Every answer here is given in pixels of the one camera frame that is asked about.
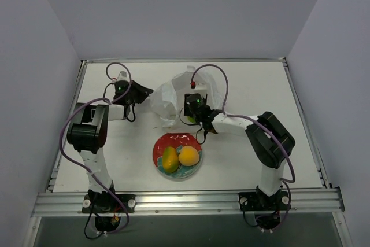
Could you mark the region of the green fake fruit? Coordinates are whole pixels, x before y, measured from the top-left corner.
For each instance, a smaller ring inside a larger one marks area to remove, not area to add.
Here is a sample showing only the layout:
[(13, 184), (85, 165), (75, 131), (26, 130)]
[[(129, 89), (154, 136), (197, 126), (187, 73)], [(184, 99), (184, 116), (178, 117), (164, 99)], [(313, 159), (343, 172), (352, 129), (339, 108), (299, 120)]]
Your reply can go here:
[(195, 123), (195, 119), (193, 118), (193, 117), (187, 117), (187, 119), (188, 119), (188, 121), (190, 122), (190, 123)]

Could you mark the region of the white plastic bag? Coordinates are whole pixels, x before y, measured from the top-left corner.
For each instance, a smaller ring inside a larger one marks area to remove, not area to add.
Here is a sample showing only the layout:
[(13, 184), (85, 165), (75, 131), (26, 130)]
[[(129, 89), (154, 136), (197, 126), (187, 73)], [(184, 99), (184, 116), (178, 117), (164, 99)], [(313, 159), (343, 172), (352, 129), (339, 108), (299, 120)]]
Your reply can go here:
[(184, 95), (192, 94), (190, 83), (202, 82), (207, 85), (208, 93), (203, 96), (212, 109), (220, 109), (224, 97), (218, 90), (213, 75), (205, 69), (196, 70), (196, 66), (189, 65), (187, 69), (174, 76), (171, 80), (160, 85), (150, 95), (150, 109), (160, 118), (160, 124), (165, 132), (195, 132), (196, 127), (190, 126), (187, 116), (184, 115)]

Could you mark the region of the yellow fake fruit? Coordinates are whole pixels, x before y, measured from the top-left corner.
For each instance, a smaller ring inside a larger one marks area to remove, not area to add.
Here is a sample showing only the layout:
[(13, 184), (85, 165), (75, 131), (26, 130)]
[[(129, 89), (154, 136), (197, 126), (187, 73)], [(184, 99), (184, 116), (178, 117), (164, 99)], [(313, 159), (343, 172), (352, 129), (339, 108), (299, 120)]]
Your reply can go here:
[(180, 150), (179, 162), (181, 165), (190, 167), (196, 165), (199, 162), (199, 153), (196, 148), (192, 146), (184, 146)]

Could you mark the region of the yellow green fake mango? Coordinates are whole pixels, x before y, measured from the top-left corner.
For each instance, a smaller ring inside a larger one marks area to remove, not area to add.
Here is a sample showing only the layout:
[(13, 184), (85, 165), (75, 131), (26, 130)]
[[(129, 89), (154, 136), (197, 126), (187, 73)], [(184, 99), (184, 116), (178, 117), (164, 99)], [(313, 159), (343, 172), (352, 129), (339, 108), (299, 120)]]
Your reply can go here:
[(179, 159), (174, 147), (165, 148), (162, 154), (162, 167), (167, 173), (173, 173), (179, 167)]

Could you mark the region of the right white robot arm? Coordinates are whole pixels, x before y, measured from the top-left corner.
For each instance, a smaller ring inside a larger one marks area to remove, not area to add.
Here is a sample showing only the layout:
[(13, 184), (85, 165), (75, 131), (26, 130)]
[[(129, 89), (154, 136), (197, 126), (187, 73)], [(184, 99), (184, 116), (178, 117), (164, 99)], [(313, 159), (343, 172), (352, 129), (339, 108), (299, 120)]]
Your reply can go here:
[(278, 200), (281, 185), (295, 182), (290, 155), (295, 139), (271, 112), (259, 116), (228, 115), (211, 109), (199, 93), (184, 95), (184, 115), (207, 133), (231, 134), (246, 137), (262, 163), (261, 179), (257, 186), (257, 201), (270, 208)]

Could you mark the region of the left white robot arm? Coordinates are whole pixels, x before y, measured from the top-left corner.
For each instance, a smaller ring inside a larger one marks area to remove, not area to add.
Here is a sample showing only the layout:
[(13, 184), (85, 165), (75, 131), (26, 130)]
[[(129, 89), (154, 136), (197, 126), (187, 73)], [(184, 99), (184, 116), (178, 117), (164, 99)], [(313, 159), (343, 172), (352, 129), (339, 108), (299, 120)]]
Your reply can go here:
[(136, 81), (116, 81), (113, 102), (102, 98), (103, 104), (76, 104), (68, 126), (67, 141), (79, 153), (81, 165), (87, 172), (89, 191), (99, 193), (96, 206), (104, 212), (112, 211), (117, 198), (114, 183), (108, 173), (103, 147), (108, 136), (108, 122), (127, 120), (135, 112), (135, 105), (143, 103), (153, 92)]

